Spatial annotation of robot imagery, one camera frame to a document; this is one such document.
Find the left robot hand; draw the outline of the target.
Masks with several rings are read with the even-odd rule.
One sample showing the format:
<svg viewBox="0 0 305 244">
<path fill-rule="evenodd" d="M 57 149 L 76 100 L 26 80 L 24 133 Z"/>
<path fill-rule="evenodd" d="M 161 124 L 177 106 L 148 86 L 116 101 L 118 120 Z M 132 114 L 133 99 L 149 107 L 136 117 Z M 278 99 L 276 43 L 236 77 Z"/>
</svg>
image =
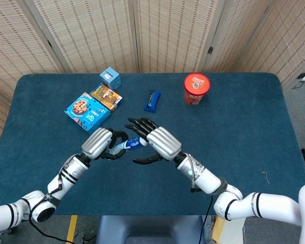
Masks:
<svg viewBox="0 0 305 244">
<path fill-rule="evenodd" d="M 116 131 L 113 129 L 98 128 L 82 145 L 82 153 L 91 160 L 99 158 L 116 160 L 121 158 L 126 150 L 122 149 L 116 154 L 111 154 L 107 149 L 112 149 L 118 138 L 121 138 L 122 142 L 126 142 L 129 138 L 126 132 Z"/>
</svg>

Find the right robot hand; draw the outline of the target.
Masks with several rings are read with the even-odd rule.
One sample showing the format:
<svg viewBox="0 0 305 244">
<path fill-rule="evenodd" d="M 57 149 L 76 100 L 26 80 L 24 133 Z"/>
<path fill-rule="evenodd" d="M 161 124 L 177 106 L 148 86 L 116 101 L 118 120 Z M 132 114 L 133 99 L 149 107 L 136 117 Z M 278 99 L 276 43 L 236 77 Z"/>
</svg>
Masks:
<svg viewBox="0 0 305 244">
<path fill-rule="evenodd" d="M 160 160 L 171 161 L 181 152 L 181 143 L 165 128 L 158 126 L 146 117 L 128 118 L 131 122 L 125 125 L 127 129 L 134 131 L 157 153 L 146 159 L 133 159 L 135 164 L 148 165 Z"/>
</svg>

